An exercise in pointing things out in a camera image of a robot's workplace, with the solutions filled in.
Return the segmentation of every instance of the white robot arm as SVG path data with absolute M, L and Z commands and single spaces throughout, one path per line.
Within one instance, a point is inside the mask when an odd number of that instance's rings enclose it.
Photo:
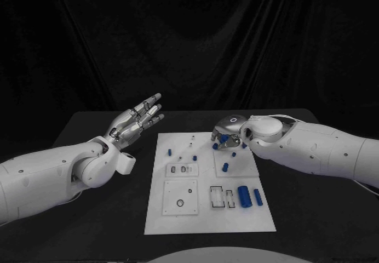
M 35 152 L 0 164 L 0 223 L 32 216 L 103 186 L 114 172 L 130 174 L 136 158 L 120 152 L 163 118 L 156 94 L 114 119 L 106 136 Z
M 274 117 L 241 115 L 224 118 L 214 130 L 212 141 L 228 135 L 220 148 L 243 142 L 258 157 L 309 174 L 338 176 L 379 188 L 379 141 L 297 119 L 286 124 Z

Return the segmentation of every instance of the white round object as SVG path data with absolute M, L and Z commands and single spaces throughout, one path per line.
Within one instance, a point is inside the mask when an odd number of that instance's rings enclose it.
M 235 247 L 197 248 L 172 253 L 150 263 L 310 263 L 282 253 Z
M 258 136 L 273 136 L 283 131 L 283 122 L 273 117 L 253 116 L 250 119 L 253 132 Z

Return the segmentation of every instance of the black table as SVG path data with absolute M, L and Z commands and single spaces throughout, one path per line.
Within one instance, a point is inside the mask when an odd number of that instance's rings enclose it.
M 313 262 L 379 254 L 379 201 L 351 180 L 303 174 L 257 159 L 277 232 L 145 236 L 159 133 L 211 132 L 231 113 L 286 114 L 318 123 L 305 109 L 163 112 L 166 118 L 126 149 L 137 158 L 132 175 L 116 173 L 77 201 L 0 228 L 5 260 L 152 260 L 201 247 L 267 249 Z M 103 135 L 120 112 L 78 112 L 54 147 Z

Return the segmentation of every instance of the robotic hand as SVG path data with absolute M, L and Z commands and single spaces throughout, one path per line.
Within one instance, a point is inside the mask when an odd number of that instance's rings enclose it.
M 237 147 L 241 141 L 258 157 L 307 174 L 338 176 L 379 188 L 379 141 L 297 119 L 283 123 L 274 117 L 241 115 L 224 118 L 211 140 L 228 135 L 218 148 Z
M 0 164 L 0 223 L 32 216 L 103 186 L 114 171 L 130 174 L 136 158 L 120 152 L 163 118 L 158 93 L 114 119 L 106 136 L 29 153 Z

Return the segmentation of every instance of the black curtain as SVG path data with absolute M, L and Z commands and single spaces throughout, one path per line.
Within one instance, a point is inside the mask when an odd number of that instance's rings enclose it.
M 3 1 L 2 154 L 48 148 L 77 111 L 123 111 L 156 92 L 165 110 L 305 107 L 375 137 L 375 10 L 338 0 Z

